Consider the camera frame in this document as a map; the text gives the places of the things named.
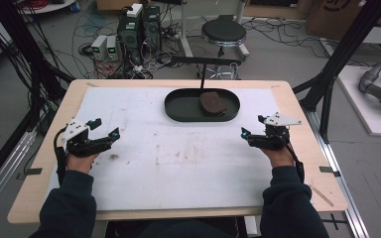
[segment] wooden table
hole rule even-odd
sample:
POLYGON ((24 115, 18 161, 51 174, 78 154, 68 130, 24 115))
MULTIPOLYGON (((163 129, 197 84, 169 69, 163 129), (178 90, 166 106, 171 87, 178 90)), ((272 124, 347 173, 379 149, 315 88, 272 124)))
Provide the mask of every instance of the wooden table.
MULTIPOLYGON (((43 168, 40 175, 27 176, 9 212, 11 223, 39 222, 39 213, 45 200, 56 156, 53 139, 56 132, 75 116, 88 87, 199 87, 198 80, 76 80, 63 99, 61 107, 39 150, 32 168, 43 168)), ((332 173, 322 173, 319 167, 328 167, 315 135, 288 82, 264 80, 208 80, 205 87, 266 88, 271 89, 281 113, 302 120, 301 126, 291 129, 292 144, 299 159, 305 164, 306 182, 313 191, 317 211, 342 211, 346 200, 332 173)), ((259 215, 262 207, 229 207, 210 209, 140 210, 97 212, 97 220, 151 219, 171 217, 201 217, 227 215, 259 215)))

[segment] stool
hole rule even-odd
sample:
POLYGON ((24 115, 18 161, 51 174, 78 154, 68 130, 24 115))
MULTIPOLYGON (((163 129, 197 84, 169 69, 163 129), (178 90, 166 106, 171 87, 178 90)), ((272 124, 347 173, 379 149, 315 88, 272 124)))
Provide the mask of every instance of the stool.
MULTIPOLYGON (((208 43, 219 46, 217 58, 224 56, 223 48, 234 48, 243 44, 246 40, 246 29, 228 18, 221 18, 209 21, 202 26, 202 37, 208 43)), ((221 72, 221 66, 216 65, 214 69, 207 68, 212 72, 210 78, 221 78, 223 75, 230 75, 230 79, 237 79, 237 64, 230 65, 230 72, 221 72)), ((202 75, 202 68, 199 69, 198 75, 202 75)))

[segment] dark jacket sleeve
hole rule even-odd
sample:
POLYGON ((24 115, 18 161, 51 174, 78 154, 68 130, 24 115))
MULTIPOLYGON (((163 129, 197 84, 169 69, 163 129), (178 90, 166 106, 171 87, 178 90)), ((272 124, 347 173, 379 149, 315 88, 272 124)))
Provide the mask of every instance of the dark jacket sleeve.
POLYGON ((96 213, 93 181, 84 173, 66 171, 62 186, 49 193, 42 207, 39 230, 30 237, 91 237, 96 213))
POLYGON ((296 168, 273 168, 272 175, 263 193, 262 237, 329 237, 311 204, 312 190, 300 182, 296 168))

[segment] black tray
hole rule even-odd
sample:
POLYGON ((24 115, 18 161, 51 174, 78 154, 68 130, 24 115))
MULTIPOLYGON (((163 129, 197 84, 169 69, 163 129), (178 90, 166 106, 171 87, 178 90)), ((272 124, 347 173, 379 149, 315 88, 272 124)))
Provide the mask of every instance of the black tray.
POLYGON ((170 92, 165 99, 167 115, 180 122, 224 122, 237 116, 240 109, 239 98, 231 91, 220 88, 181 88, 170 92), (207 114, 199 103, 203 92, 216 91, 227 111, 220 116, 207 114))

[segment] hand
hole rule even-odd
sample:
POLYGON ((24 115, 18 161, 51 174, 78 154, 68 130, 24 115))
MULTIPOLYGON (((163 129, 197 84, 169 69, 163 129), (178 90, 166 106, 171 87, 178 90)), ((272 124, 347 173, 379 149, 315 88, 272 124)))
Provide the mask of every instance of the hand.
POLYGON ((91 170, 91 165, 94 163, 95 158, 98 157, 99 154, 92 155, 89 157, 78 158, 72 154, 67 155, 67 163, 66 169, 68 171, 78 171, 85 174, 89 173, 91 170))
POLYGON ((261 149, 261 151, 270 159, 272 168, 295 165, 292 154, 285 147, 280 151, 265 149, 261 149))

